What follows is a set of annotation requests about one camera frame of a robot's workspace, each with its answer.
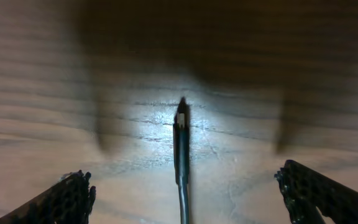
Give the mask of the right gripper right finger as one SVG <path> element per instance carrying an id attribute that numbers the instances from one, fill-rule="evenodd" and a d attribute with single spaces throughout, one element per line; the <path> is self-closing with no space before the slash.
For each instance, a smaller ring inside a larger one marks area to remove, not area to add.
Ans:
<path id="1" fill-rule="evenodd" d="M 294 224 L 358 224 L 358 192 L 294 160 L 274 175 Z"/>

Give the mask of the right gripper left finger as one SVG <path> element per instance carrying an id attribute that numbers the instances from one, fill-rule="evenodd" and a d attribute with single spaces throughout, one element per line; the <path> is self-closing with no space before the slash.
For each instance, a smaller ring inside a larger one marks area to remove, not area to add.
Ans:
<path id="1" fill-rule="evenodd" d="M 0 218 L 0 224 L 88 224 L 96 187 L 90 172 L 71 172 L 38 196 Z"/>

